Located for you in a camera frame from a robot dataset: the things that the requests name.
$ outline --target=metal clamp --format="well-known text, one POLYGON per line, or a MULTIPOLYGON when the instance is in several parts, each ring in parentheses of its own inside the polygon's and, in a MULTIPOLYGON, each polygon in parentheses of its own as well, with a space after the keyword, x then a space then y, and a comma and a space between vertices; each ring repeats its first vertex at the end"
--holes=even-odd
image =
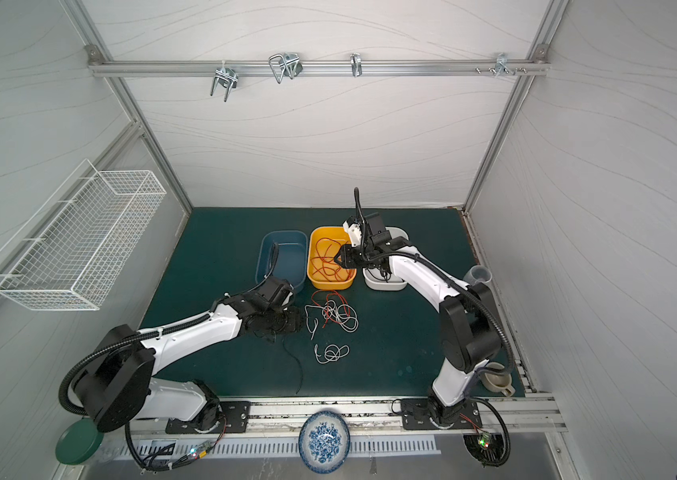
POLYGON ((496 58, 496 66, 491 68, 490 71, 493 72, 493 75, 499 76, 503 74, 508 74, 508 75, 514 75, 517 73, 516 70, 510 69, 506 66, 506 62, 508 62, 509 59, 506 57, 506 54, 502 53, 498 55, 498 58, 496 58))
POLYGON ((351 62, 351 76, 359 77, 362 75, 362 58, 360 58, 359 53, 352 53, 349 57, 349 62, 351 62))
POLYGON ((277 83, 282 83, 282 79, 288 74, 288 77, 293 80, 304 70, 301 65, 301 59, 297 53, 277 53, 269 57, 269 68, 275 74, 277 83))
POLYGON ((229 98, 229 92, 233 88, 237 88, 237 73, 234 70, 221 67, 216 69, 216 76, 213 77, 213 84, 210 87, 210 96, 213 96, 213 92, 216 91, 216 85, 221 85, 226 89, 224 93, 224 101, 227 101, 229 98))

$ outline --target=white wire basket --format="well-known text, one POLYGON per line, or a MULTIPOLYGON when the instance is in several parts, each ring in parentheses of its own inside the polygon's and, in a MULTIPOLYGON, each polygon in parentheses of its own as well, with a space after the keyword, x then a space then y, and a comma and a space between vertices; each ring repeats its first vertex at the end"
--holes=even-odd
POLYGON ((93 173, 67 178, 81 184, 50 220, 33 221, 53 197, 0 249, 0 294, 30 310, 98 310, 165 197, 149 170, 86 162, 93 173))

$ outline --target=black bracket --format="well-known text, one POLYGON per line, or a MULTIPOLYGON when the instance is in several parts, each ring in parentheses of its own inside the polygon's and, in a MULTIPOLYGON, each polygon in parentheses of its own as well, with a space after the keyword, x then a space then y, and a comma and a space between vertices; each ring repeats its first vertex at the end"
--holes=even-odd
MULTIPOLYGON (((245 433, 248 428, 248 414, 250 412, 250 402, 221 402, 221 412, 226 417, 225 433, 245 433)), ((223 425, 217 424, 210 429, 210 432, 221 433, 223 425)), ((168 420, 165 426, 165 433, 168 435, 180 435, 182 433, 197 433, 191 422, 182 422, 175 418, 168 420)))
POLYGON ((402 428, 406 430, 459 430, 463 428, 472 428, 468 420, 461 418, 461 415, 468 417, 469 420, 476 423, 478 427, 482 426, 482 419, 479 417, 477 403, 471 400, 466 401, 461 408, 457 419, 451 427, 436 425, 428 413, 428 398, 402 398, 403 410, 413 407, 413 413, 402 415, 402 428))

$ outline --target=white robotic arm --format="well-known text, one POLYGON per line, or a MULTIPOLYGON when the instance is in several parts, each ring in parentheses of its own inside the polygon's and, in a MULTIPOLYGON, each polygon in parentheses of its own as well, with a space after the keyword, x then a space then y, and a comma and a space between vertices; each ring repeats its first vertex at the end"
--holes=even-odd
POLYGON ((355 215, 343 223, 350 244, 335 256, 343 268, 374 268, 407 281, 438 312, 445 360, 429 396, 429 413, 438 425, 452 424, 465 392, 479 378, 501 346, 507 352, 505 369, 513 369, 508 340, 498 321, 493 294, 483 283, 469 285, 421 255, 403 237, 392 238, 381 216, 364 216, 359 191, 354 189, 355 215))
MULTIPOLYGON (((276 262, 276 248, 272 251, 276 262)), ((298 309, 288 309, 293 287, 272 276, 252 289, 227 295, 194 316, 137 332, 127 325, 109 331, 94 353, 75 365, 59 387, 59 402, 76 415, 90 416, 101 432, 111 432, 133 418, 177 418, 197 431, 216 424, 218 398, 202 382, 153 378, 174 361, 244 329, 275 334, 302 327, 298 309), (82 402, 69 398, 71 388, 82 402)))

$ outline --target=blue and white plate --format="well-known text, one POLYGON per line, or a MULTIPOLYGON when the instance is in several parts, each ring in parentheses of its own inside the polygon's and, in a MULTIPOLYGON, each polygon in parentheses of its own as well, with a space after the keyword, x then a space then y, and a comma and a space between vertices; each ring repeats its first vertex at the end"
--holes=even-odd
POLYGON ((313 472, 334 472, 349 455, 349 427, 333 412, 315 413, 301 427, 298 453, 313 472))

